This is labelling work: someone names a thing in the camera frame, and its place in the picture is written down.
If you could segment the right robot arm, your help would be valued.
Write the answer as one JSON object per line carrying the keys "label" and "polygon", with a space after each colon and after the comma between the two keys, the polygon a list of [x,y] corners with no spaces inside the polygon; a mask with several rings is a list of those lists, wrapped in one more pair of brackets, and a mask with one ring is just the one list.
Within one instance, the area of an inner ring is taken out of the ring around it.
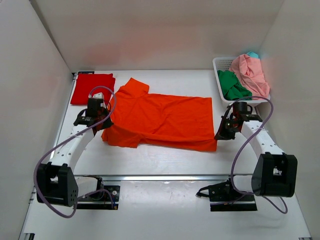
{"label": "right robot arm", "polygon": [[[298,160],[273,141],[265,130],[266,120],[253,114],[252,109],[245,101],[228,105],[214,137],[217,141],[228,141],[234,140],[236,133],[241,133],[246,138],[232,162],[230,184],[224,187],[224,195],[229,200],[236,200],[241,195],[290,198],[295,193]],[[246,145],[252,147],[257,157],[250,177],[234,173]]]}

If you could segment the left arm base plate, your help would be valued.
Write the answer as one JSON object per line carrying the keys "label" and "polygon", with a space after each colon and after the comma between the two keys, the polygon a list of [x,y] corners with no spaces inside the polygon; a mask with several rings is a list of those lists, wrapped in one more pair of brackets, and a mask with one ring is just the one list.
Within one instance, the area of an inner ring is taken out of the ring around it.
{"label": "left arm base plate", "polygon": [[121,193],[119,181],[102,176],[85,175],[75,178],[78,186],[78,210],[118,210]]}

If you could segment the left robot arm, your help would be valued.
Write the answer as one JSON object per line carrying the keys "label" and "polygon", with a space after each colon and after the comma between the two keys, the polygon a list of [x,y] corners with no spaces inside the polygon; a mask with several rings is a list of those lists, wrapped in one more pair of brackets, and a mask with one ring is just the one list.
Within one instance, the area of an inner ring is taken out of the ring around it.
{"label": "left robot arm", "polygon": [[105,187],[101,177],[74,176],[77,162],[86,146],[98,131],[113,125],[108,117],[103,93],[88,98],[87,108],[81,110],[73,123],[72,139],[57,148],[48,163],[41,163],[36,171],[40,192],[52,205],[71,207],[79,197],[89,194],[93,199],[104,195]]}

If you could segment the orange t shirt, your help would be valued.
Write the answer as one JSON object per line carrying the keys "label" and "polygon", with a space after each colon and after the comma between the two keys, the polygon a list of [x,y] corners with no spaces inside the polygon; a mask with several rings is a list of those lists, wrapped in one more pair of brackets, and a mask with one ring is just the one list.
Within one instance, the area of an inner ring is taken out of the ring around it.
{"label": "orange t shirt", "polygon": [[140,144],[215,152],[213,101],[210,97],[150,93],[134,78],[121,86],[111,114],[113,125],[101,138],[110,146],[137,148]]}

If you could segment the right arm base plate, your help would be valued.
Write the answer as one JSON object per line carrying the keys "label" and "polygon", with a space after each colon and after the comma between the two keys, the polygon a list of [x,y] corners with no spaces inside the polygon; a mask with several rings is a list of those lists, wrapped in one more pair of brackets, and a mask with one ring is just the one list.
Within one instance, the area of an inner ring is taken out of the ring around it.
{"label": "right arm base plate", "polygon": [[255,197],[237,192],[230,178],[200,188],[196,196],[209,199],[211,212],[255,212],[258,210]]}

